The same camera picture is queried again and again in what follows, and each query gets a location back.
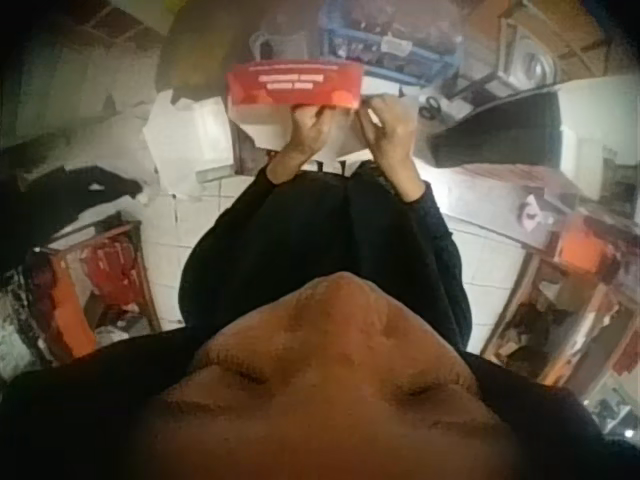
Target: person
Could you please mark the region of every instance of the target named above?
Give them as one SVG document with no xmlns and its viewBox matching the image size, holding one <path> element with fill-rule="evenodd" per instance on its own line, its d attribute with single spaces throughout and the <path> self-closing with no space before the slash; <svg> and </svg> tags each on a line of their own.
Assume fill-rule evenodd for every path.
<svg viewBox="0 0 640 480">
<path fill-rule="evenodd" d="M 398 99 L 357 113 L 372 163 L 351 178 L 300 173 L 334 116 L 294 108 L 289 144 L 195 247 L 184 329 L 12 382 L 4 469 L 417 479 L 638 466 L 568 392 L 465 352 L 460 255 L 412 161 L 414 120 Z"/>
</svg>

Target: blue crate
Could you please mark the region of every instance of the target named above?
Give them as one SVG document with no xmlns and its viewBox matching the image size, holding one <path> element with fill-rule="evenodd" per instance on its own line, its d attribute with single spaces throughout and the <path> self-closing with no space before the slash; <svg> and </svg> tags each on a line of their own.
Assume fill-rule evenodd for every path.
<svg viewBox="0 0 640 480">
<path fill-rule="evenodd" d="M 336 50 L 341 45 L 366 45 L 380 51 L 382 36 L 348 28 L 344 19 L 345 6 L 345 0 L 327 0 L 320 11 L 322 56 L 349 60 L 348 54 L 346 56 L 336 54 Z M 369 75 L 403 85 L 427 87 L 451 78 L 458 71 L 462 60 L 462 47 L 458 47 L 458 51 L 452 55 L 439 55 L 416 46 L 404 57 L 393 53 L 380 53 L 380 55 L 402 65 L 403 70 L 411 70 L 411 73 L 361 62 Z"/>
</svg>

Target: red object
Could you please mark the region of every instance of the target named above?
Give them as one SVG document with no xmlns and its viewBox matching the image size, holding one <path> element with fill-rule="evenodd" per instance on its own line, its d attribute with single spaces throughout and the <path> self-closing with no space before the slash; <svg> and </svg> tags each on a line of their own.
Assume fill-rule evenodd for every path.
<svg viewBox="0 0 640 480">
<path fill-rule="evenodd" d="M 612 370 L 619 376 L 631 373 L 640 362 L 640 331 L 636 330 L 613 364 Z"/>
<path fill-rule="evenodd" d="M 136 254 L 125 237 L 115 237 L 82 252 L 91 284 L 107 305 L 122 308 L 144 301 L 136 274 Z"/>
<path fill-rule="evenodd" d="M 364 67 L 329 61 L 269 61 L 236 67 L 229 75 L 233 106 L 319 105 L 357 109 Z"/>
</svg>

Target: paper sheet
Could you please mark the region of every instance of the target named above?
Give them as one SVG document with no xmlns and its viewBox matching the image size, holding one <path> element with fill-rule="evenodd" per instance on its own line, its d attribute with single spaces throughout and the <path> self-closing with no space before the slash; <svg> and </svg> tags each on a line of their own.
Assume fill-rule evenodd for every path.
<svg viewBox="0 0 640 480">
<path fill-rule="evenodd" d="M 199 196 L 197 173 L 233 165 L 229 120 L 221 98 L 171 104 L 173 91 L 158 95 L 144 128 L 160 182 L 179 197 Z"/>
</svg>

